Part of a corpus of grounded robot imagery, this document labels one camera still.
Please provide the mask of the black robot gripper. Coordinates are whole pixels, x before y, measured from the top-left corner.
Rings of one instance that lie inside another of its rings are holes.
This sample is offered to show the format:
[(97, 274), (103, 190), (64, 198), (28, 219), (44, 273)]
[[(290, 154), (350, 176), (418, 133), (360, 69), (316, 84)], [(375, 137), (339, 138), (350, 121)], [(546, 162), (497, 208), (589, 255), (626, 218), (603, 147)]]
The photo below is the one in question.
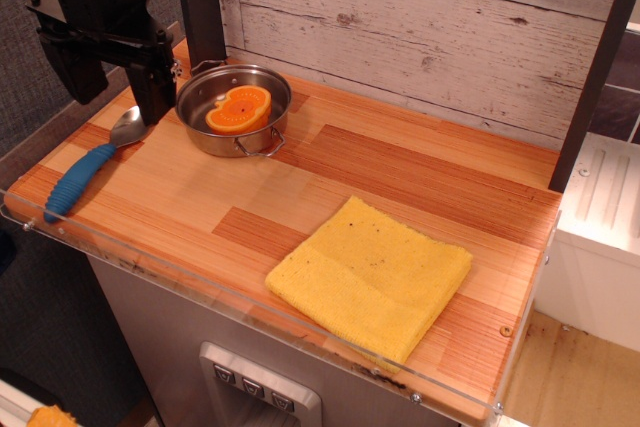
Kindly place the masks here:
[(89, 104), (108, 87), (102, 61), (125, 69), (145, 126), (176, 105), (172, 37), (150, 0), (31, 0), (47, 60), (71, 97)]

